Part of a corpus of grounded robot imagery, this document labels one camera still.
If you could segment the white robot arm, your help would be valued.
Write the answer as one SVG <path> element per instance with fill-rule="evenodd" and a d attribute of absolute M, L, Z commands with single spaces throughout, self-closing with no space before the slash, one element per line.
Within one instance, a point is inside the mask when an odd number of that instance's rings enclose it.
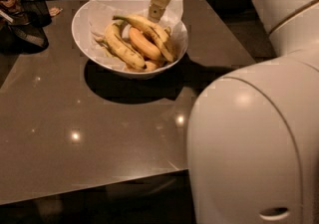
<path fill-rule="evenodd" d="M 205 88 L 187 126 L 197 224 L 319 224 L 319 0 L 252 0 L 274 59 Z"/>

